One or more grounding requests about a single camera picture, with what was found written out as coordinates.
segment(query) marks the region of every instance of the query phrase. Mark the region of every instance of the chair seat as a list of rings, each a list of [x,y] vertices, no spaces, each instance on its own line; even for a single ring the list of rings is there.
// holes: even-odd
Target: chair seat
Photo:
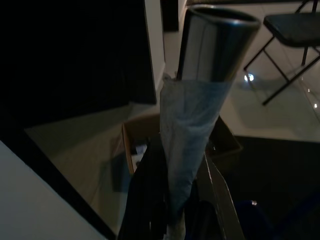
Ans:
[[[320,13],[268,15],[263,24],[283,45],[302,48],[320,46]]]

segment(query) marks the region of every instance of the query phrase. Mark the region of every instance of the white floor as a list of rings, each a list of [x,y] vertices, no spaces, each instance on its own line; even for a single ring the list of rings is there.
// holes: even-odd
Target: white floor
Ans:
[[[292,13],[298,6],[299,3],[219,7],[245,12],[263,21],[265,15]],[[310,12],[311,9],[309,4],[303,12]],[[221,117],[235,135],[320,142],[320,61],[267,106],[262,106],[262,102],[285,80],[264,54],[248,69],[254,76],[252,84],[244,80],[243,66],[270,37],[269,31],[262,26],[237,73]],[[182,31],[164,34],[166,72],[171,76],[178,69],[181,38]],[[289,76],[300,68],[303,49],[288,48],[275,40],[267,51]],[[315,51],[310,49],[307,62],[316,56]]]

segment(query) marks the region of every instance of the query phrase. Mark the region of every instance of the black folding chair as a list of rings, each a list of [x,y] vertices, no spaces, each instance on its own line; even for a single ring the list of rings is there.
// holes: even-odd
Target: black folding chair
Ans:
[[[317,47],[320,46],[320,13],[316,12],[318,0],[314,1],[312,12],[300,13],[301,9],[306,5],[307,2],[309,2],[309,0],[303,1],[295,13],[268,15],[264,18],[263,24],[273,36],[243,68],[243,70],[247,72],[247,68],[262,52],[264,52],[286,80],[286,83],[282,87],[280,87],[262,103],[264,106],[320,60],[320,51],[317,49]],[[308,48],[314,49],[319,56],[313,59],[296,75],[289,79],[266,51],[266,47],[274,39],[278,39],[280,43],[289,47],[304,48],[303,59],[301,63],[302,66],[304,66],[306,63]]]

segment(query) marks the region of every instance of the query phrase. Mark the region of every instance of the tile floor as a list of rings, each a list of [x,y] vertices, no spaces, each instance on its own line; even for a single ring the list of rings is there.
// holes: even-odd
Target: tile floor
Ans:
[[[262,20],[267,14],[293,12],[298,5],[220,7],[246,12]],[[182,31],[164,34],[165,71],[171,76],[178,69],[181,37]],[[245,56],[243,66],[268,37],[270,33],[262,27]],[[268,52],[287,73],[299,68],[303,54],[301,49],[287,48],[276,41]],[[314,53],[310,50],[308,59],[312,56]],[[244,81],[245,74],[240,70],[221,110],[223,120],[234,134],[320,142],[320,62],[267,106],[262,106],[261,102],[284,80],[263,55],[249,71],[254,75],[252,85]],[[159,111],[159,103],[155,106],[131,104],[29,128],[26,132],[106,224],[118,233],[130,182],[121,146],[121,123],[137,115]]]

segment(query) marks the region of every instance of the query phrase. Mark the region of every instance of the cardboard box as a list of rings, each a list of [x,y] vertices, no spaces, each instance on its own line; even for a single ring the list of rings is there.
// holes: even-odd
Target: cardboard box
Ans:
[[[160,115],[143,115],[122,124],[122,137],[129,172],[134,174],[131,149],[134,143],[153,137],[160,132]],[[216,165],[221,174],[226,174],[239,159],[242,146],[236,140],[224,121],[219,117],[209,137],[220,148],[219,153],[206,155]]]
[[[160,115],[143,115],[122,124],[122,138],[129,173],[134,174],[131,148],[135,142],[153,137],[160,132]]]

